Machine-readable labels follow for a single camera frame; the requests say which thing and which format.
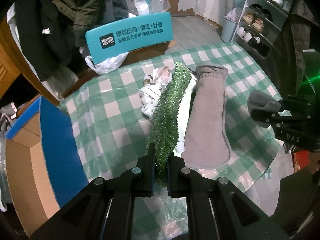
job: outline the beige shoe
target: beige shoe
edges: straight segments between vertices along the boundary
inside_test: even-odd
[[[256,21],[251,25],[257,32],[261,33],[263,31],[263,21],[258,18]]]
[[[251,24],[254,22],[254,20],[255,20],[255,16],[254,16],[254,14],[252,14],[252,13],[247,13],[245,16],[242,17],[242,20],[243,20],[245,23],[251,25]]]

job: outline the olive green jacket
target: olive green jacket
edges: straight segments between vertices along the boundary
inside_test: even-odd
[[[85,33],[97,23],[104,0],[52,0],[57,9],[73,22],[77,47],[86,45]]]

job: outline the blue trash bin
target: blue trash bin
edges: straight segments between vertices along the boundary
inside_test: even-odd
[[[227,17],[225,17],[225,22],[224,22],[222,34],[221,34],[221,39],[224,42],[231,42],[232,35],[236,29],[236,25],[237,25],[236,22],[233,22],[227,19]]]

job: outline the person's hand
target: person's hand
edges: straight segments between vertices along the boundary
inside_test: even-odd
[[[309,158],[309,170],[312,174],[316,173],[320,169],[320,152],[317,153],[311,153],[308,152],[308,158]]]

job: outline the brown patch on door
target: brown patch on door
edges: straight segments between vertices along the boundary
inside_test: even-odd
[[[194,16],[195,12],[193,8],[189,8],[186,11],[184,10],[178,10],[178,3],[179,0],[168,0],[171,8],[168,10],[168,12],[171,13],[171,16]]]

